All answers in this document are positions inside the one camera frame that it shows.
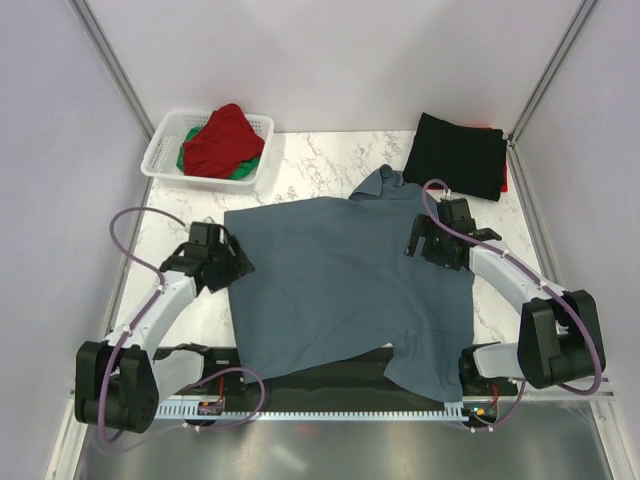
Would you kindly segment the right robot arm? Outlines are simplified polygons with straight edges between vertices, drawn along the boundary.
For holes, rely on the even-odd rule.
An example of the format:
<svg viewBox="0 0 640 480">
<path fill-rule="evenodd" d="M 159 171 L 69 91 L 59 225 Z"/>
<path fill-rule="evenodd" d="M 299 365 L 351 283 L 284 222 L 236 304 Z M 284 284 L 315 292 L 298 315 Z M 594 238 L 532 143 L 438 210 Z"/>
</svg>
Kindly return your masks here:
<svg viewBox="0 0 640 480">
<path fill-rule="evenodd" d="M 536 389 L 558 386 L 577 395 L 597 392 L 606 368 L 595 300 L 535 273 L 490 228 L 479 229 L 464 199 L 441 200 L 415 217 L 408 256 L 488 282 L 519 314 L 514 343 L 464 349 L 458 381 L 477 394 L 494 378 L 524 380 Z"/>
</svg>

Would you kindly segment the blue-grey t shirt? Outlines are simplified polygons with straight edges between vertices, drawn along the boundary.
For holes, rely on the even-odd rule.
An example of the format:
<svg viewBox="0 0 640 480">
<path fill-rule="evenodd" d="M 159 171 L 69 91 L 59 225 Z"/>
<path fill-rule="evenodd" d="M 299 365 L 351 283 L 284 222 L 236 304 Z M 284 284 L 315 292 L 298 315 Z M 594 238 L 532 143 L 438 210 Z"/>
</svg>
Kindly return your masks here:
<svg viewBox="0 0 640 480">
<path fill-rule="evenodd" d="M 425 206 L 420 187 L 385 165 L 348 198 L 227 212 L 254 267 L 228 290 L 241 364 L 270 379 L 390 345 L 389 380 L 459 401 L 474 277 L 406 254 Z"/>
</svg>

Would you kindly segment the white plastic basket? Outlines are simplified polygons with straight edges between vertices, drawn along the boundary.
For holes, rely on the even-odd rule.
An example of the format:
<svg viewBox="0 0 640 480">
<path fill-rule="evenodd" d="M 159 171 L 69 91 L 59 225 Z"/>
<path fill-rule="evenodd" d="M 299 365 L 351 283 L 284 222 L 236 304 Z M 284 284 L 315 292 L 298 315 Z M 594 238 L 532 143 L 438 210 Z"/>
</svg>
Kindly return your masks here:
<svg viewBox="0 0 640 480">
<path fill-rule="evenodd" d="M 141 164 L 171 186 L 248 195 L 266 169 L 274 121 L 236 104 L 216 111 L 176 109 L 165 115 Z"/>
</svg>

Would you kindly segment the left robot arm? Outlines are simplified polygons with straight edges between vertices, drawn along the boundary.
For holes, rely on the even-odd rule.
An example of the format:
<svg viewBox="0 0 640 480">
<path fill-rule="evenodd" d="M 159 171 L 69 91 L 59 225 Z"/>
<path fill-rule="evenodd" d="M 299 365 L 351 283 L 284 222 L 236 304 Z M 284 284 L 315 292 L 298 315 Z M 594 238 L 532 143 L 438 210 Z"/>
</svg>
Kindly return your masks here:
<svg viewBox="0 0 640 480">
<path fill-rule="evenodd" d="M 93 424 L 106 443 L 145 432 L 159 405 L 188 389 L 208 393 L 219 382 L 213 355 L 202 345 L 161 342 L 203 290 L 228 288 L 255 268 L 223 225 L 195 222 L 188 239 L 154 272 L 156 281 L 136 312 L 101 341 L 76 354 L 75 416 Z"/>
</svg>

